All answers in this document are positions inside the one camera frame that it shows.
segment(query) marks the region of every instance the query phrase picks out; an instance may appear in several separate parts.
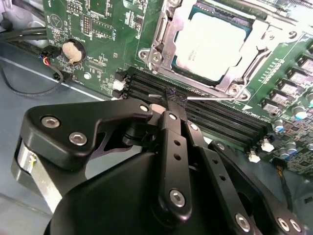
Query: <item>motherboard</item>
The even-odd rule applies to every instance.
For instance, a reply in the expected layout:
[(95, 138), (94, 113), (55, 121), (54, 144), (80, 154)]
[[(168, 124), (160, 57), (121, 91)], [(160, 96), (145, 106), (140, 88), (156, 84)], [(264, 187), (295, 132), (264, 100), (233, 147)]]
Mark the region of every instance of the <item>motherboard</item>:
[[(75, 82), (108, 99), (127, 98), (134, 84), (139, 98), (158, 92), (154, 83), (175, 86), (190, 96), (200, 126), (208, 119), (199, 113), (218, 104), (212, 111), (236, 114), (245, 131), (234, 122), (224, 135), (205, 135), (241, 147), (238, 136), (268, 123), (272, 132), (243, 148), (249, 159), (279, 158), (313, 176), (313, 2), (44, 0), (44, 9), (49, 43), (62, 49), (51, 63)], [(150, 80), (121, 75), (130, 69)]]

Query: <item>electronic component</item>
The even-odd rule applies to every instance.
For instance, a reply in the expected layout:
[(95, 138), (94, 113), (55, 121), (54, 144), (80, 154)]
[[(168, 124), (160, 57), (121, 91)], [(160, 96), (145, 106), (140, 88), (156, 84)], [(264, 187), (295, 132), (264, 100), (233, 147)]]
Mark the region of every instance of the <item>electronic component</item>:
[(261, 149), (265, 152), (270, 153), (274, 150), (274, 146), (268, 141), (268, 139), (265, 138), (261, 144)]
[(263, 110), (267, 111), (270, 114), (274, 114), (276, 115), (280, 108), (279, 105), (277, 103), (274, 103), (273, 101), (269, 100), (269, 99), (265, 99), (262, 102), (262, 108)]
[(296, 69), (291, 69), (288, 74), (289, 80), (299, 85), (303, 84), (308, 79), (308, 76), (304, 72)]
[(295, 118), (298, 120), (303, 120), (303, 119), (307, 118), (307, 116), (308, 116), (307, 112), (305, 111), (305, 108), (301, 105), (294, 107), (292, 109), (292, 112), (293, 112)]
[(283, 121), (281, 119), (276, 120), (274, 122), (274, 127), (275, 127), (275, 131), (283, 132), (284, 131)]
[(313, 59), (304, 55), (301, 57), (301, 59), (298, 61), (300, 68), (303, 70), (313, 72)]
[(286, 159), (286, 158), (289, 157), (289, 154), (287, 153), (287, 149), (286, 148), (279, 149), (279, 157), (281, 159)]
[(308, 103), (310, 104), (310, 107), (313, 107), (313, 93), (307, 94), (306, 99)]
[(86, 57), (84, 46), (75, 39), (68, 39), (62, 45), (63, 55), (68, 59), (70, 64), (78, 64)]
[(140, 16), (136, 16), (135, 22), (137, 24), (142, 24), (143, 23), (143, 19)]
[(294, 155), (298, 152), (297, 150), (297, 146), (295, 144), (295, 142), (288, 142), (286, 144), (286, 151), (289, 155)]
[(90, 16), (84, 15), (83, 17), (83, 33), (86, 35), (90, 34)]
[[(219, 43), (229, 35), (232, 39), (229, 43)], [(178, 33), (176, 65), (209, 80), (219, 81), (229, 67), (238, 64), (239, 51), (245, 38), (246, 32), (243, 29), (216, 17), (196, 13), (190, 23)]]
[(285, 79), (280, 81), (280, 83), (278, 84), (278, 87), (281, 92), (290, 94), (290, 95), (294, 95), (298, 90), (298, 87), (293, 82), (290, 82)]
[(275, 103), (284, 105), (288, 101), (288, 96), (278, 90), (274, 90), (273, 92), (271, 92), (269, 96), (270, 96), (270, 99), (274, 101)]

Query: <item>electrolytic capacitor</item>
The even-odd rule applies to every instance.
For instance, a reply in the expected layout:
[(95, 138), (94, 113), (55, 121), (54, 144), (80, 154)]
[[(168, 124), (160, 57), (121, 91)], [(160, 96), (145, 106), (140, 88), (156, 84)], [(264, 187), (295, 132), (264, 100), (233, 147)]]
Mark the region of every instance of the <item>electrolytic capacitor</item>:
[(303, 120), (305, 119), (308, 114), (307, 112), (305, 111), (305, 108), (303, 106), (296, 106), (292, 109), (292, 112), (295, 116), (296, 119), (298, 120)]
[(289, 155), (294, 155), (298, 152), (297, 146), (295, 145), (295, 142), (289, 142), (286, 144), (287, 153)]
[(310, 104), (310, 107), (313, 107), (313, 93), (309, 93), (306, 96), (306, 99), (307, 99), (308, 103)]
[(286, 159), (287, 157), (289, 157), (289, 154), (287, 153), (287, 149), (286, 148), (279, 149), (279, 157), (281, 159)]
[(284, 131), (283, 121), (281, 119), (274, 122), (275, 131), (282, 132)]

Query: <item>black chip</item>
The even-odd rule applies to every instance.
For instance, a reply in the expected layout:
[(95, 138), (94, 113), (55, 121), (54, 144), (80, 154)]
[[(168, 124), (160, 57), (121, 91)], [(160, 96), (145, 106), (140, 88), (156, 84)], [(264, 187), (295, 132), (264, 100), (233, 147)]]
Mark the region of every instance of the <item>black chip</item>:
[(143, 19), (140, 18), (140, 17), (136, 17), (135, 22), (136, 22), (137, 24), (142, 24)]
[(292, 127), (291, 129), (292, 129), (293, 131), (298, 131), (300, 128), (299, 128), (299, 127), (294, 126), (294, 127)]
[(299, 164), (302, 165), (302, 166), (309, 166), (309, 165), (311, 165), (311, 163), (309, 163), (307, 161), (302, 161)]
[(286, 131), (290, 130), (291, 128), (293, 128), (293, 124), (289, 123), (289, 122), (285, 122), (284, 123), (284, 128)]

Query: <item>cable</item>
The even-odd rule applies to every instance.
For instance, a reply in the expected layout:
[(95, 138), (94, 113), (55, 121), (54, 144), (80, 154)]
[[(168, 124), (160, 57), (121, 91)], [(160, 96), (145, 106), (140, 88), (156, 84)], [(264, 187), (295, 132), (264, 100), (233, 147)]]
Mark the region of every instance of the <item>cable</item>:
[(36, 16), (38, 19), (45, 21), (45, 14), (43, 13), (43, 11), (39, 10), (38, 8), (29, 4), (28, 2), (25, 2), (23, 0), (12, 0), (12, 4), (15, 6), (18, 6), (20, 8), (23, 8), (26, 11), (29, 11), (31, 14)]
[(286, 178), (283, 174), (283, 169), (280, 166), (277, 166), (277, 171), (278, 171), (278, 176), (279, 176), (280, 182), (282, 184), (283, 193), (286, 197), (288, 210), (293, 212), (292, 195), (291, 195), (290, 189), (287, 185)]
[(34, 28), (13, 30), (10, 32), (3, 32), (3, 33), (0, 33), (0, 40), (3, 41), (5, 39), (15, 38), (21, 35), (24, 36), (24, 35), (37, 34), (37, 33), (46, 34), (45, 27), (34, 27)]
[(42, 96), (42, 95), (46, 95), (46, 94), (50, 94), (54, 91), (56, 91), (61, 85), (62, 82), (64, 81), (64, 77), (63, 74), (61, 73), (61, 71), (59, 71), (56, 67), (54, 67), (53, 65), (51, 65), (49, 62), (48, 64), (46, 64), (47, 66), (49, 66), (52, 70), (54, 70), (59, 76), (60, 76), (60, 80), (58, 82), (58, 84), (56, 86), (54, 86), (53, 88), (44, 91), (44, 92), (38, 92), (38, 93), (26, 93), (26, 92), (20, 92), (15, 90), (9, 83), (7, 77), (5, 76), (2, 64), (0, 63), (0, 76), (2, 77), (2, 79), (4, 80), (6, 86), (9, 88), (9, 90), (15, 94), (18, 95), (22, 95), (22, 96), (27, 96), (27, 97), (35, 97), (35, 96)]
[(47, 40), (47, 35), (46, 34), (22, 35), (19, 37), (5, 39), (4, 42), (25, 41), (25, 40)]

